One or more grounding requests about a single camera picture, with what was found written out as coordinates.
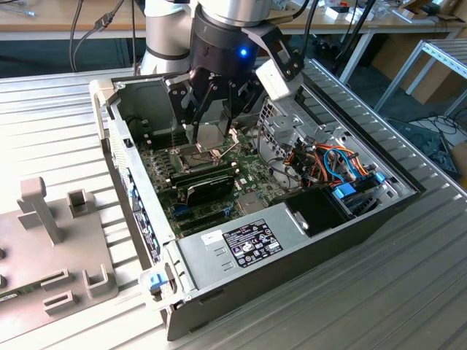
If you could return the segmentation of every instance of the blue connector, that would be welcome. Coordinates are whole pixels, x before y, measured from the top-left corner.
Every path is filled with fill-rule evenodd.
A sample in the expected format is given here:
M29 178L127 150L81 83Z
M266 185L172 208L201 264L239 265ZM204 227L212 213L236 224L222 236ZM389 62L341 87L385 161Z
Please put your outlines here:
M376 173L375 177L377 178L380 184L382 184L386 180L386 176L383 173Z
M149 290L152 292L154 289L163 286L164 284L169 282L169 278L165 272L154 273L149 277L150 285Z
M355 188L353 188L351 184L341 184L334 188L334 193L336 193L337 197L340 199L352 195L355 192L357 191L355 191Z

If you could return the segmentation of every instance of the power supply label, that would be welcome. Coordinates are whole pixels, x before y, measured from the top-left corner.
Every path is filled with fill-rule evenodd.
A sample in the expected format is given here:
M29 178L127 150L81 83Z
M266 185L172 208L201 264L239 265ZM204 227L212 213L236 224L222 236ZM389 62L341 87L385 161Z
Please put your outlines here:
M241 268L246 268L282 250L264 219L224 233L223 237Z

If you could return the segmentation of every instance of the wire bundle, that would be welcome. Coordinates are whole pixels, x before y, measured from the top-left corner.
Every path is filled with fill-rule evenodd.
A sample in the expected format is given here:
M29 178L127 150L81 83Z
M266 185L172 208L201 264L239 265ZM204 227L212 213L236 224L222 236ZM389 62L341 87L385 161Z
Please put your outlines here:
M356 179L361 179L369 172L362 166L358 159L358 153L353 152L342 146L334 146L330 144L318 144L316 149L303 152L299 149L293 149L289 157L284 161L286 166L306 167L303 160L296 159L298 155L306 155L312 160L312 165L308 163L308 170L302 174L304 183L311 186L312 183L329 184L335 186L347 182L343 174L337 171L339 166L344 166Z

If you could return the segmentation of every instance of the blue cable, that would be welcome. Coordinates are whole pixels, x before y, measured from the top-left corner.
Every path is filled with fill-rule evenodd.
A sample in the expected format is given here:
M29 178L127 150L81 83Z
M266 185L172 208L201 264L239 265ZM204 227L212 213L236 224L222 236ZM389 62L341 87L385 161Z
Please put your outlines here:
M350 160L349 158L340 150L340 149L336 149L336 148L333 148L333 149L330 149L328 151L326 151L326 153L324 154L324 165L326 167L326 170L331 174L331 175L334 175L335 177L339 178L342 183L344 184L345 181L344 181L344 178L334 172L331 171L331 169L329 169L329 164L328 164L328 153L329 152L336 152L336 153L339 153L344 159L345 159L345 162L347 163L347 166L349 167L349 170L352 172L352 174L356 177L356 178L359 178L359 177L362 177L358 172L357 170L353 167L353 165L350 163Z

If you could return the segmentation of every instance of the workbench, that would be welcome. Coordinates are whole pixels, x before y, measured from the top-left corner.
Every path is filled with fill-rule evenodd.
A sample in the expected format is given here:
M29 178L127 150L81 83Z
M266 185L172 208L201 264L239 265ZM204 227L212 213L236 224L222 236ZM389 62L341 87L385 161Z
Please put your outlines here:
M0 10L0 41L1 40L51 40L69 39L72 19L77 6L77 0L30 0L31 10L37 13L36 18L25 15L12 14ZM94 27L96 20L110 11L117 0L85 1L82 6L80 20L77 24L75 39L79 39ZM290 14L299 8L296 4L289 4L288 11L271 11L270 18ZM323 8L318 8L314 14L311 33L313 34L345 34L349 28L346 20L333 20L325 15ZM308 10L291 23L280 25L283 34L303 34ZM411 24L388 13L383 18L366 21L360 33L362 36L353 51L349 62L345 66L340 80L348 82L358 61L361 59L373 35L389 33L446 33L448 39L454 39L466 27L465 23L447 22ZM145 37L144 15L135 6L135 28L137 37ZM112 24L105 30L92 35L91 39L128 38L131 37L131 3L124 1Z
M120 293L17 337L3 349L459 349L467 341L467 194L319 63L305 74L427 189L369 240L206 327L168 343L137 286L136 251L91 110L92 79L130 70L0 80L0 211L19 178L42 176L46 200L96 196ZM328 110L308 95L321 119Z

